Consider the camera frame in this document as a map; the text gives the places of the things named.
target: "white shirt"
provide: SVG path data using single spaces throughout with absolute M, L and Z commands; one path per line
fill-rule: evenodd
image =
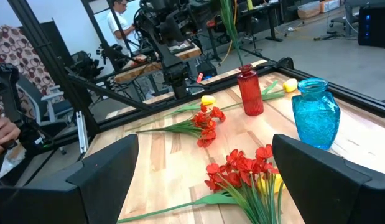
M 118 16 L 118 20 L 119 20 L 120 26 L 122 27 L 122 30 L 129 28 L 127 20 L 120 13 L 118 13 L 118 12 L 115 12 L 115 13 Z M 123 38 L 118 39 L 118 38 L 116 38 L 116 36 L 114 34 L 116 31 L 119 30 L 119 28 L 118 28 L 118 25 L 116 24 L 115 18 L 113 17 L 113 14 L 111 11 L 106 16 L 106 20 L 108 21 L 109 28 L 111 29 L 111 32 L 112 32 L 114 38 L 116 39 L 117 43 L 122 47 L 122 53 L 124 55 L 128 55 L 130 57 L 131 56 L 130 51 L 126 47 L 126 44 L 124 43 Z

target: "person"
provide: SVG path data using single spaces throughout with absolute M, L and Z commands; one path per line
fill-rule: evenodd
M 0 115 L 0 171 L 5 157 L 5 149 L 1 145 L 16 140 L 20 133 L 19 128 L 10 119 Z
M 126 44 L 124 43 L 124 40 L 122 37 L 122 32 L 127 37 L 129 35 L 134 35 L 134 30 L 135 30 L 134 25 L 131 24 L 131 26 L 129 26 L 127 20 L 122 16 L 122 14 L 126 12 L 126 9 L 128 8 L 128 2 L 127 0 L 110 0 L 110 2 L 112 4 L 111 7 L 113 8 L 116 16 L 118 17 L 122 30 L 119 30 L 119 27 L 111 11 L 106 16 L 109 29 L 111 30 L 117 43 L 122 47 L 122 54 L 130 57 L 131 56 L 130 51 L 127 48 Z

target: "yellow object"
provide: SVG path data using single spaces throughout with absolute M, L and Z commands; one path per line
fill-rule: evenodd
M 284 90 L 287 93 L 292 93 L 297 89 L 297 80 L 295 78 L 291 78 L 290 80 L 287 80 L 284 82 Z
M 248 9 L 252 10 L 253 9 L 253 3 L 252 0 L 248 0 Z
M 262 193 L 266 193 L 266 181 L 263 179 L 263 178 L 260 178 L 260 180 L 257 180 L 257 187 L 259 189 L 259 191 L 261 191 L 261 187 L 263 188 L 263 191 Z M 276 174 L 275 176 L 275 189 L 274 189 L 274 193 L 278 193 L 279 192 L 279 187 L 281 187 L 281 183 L 282 183 L 282 177 L 281 175 L 279 174 Z
M 216 98 L 214 96 L 203 96 L 200 101 L 203 105 L 210 105 L 215 103 Z

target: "red glass vase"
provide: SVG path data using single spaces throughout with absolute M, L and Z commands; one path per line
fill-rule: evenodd
M 257 116 L 264 112 L 261 90 L 257 73 L 252 71 L 252 65 L 243 65 L 239 68 L 241 73 L 237 76 L 241 90 L 244 112 L 248 116 Z

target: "yellow flower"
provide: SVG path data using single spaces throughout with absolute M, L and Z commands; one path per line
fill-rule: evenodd
M 284 82 L 284 90 L 287 93 L 292 93 L 297 89 L 297 80 L 295 78 L 291 78 L 290 80 L 287 80 Z
M 216 98 L 214 98 L 214 96 L 203 96 L 201 98 L 201 103 L 203 105 L 210 105 L 215 103 L 215 101 L 216 101 Z
M 282 181 L 283 180 L 282 180 L 281 175 L 276 174 L 276 176 L 275 176 L 274 194 L 279 192 L 279 187 L 281 187 Z M 267 192 L 267 190 L 266 190 L 266 181 L 263 178 L 260 178 L 259 180 L 257 180 L 257 187 L 258 187 L 260 192 L 261 192 L 261 187 L 262 187 L 262 191 L 264 192 L 264 194 Z

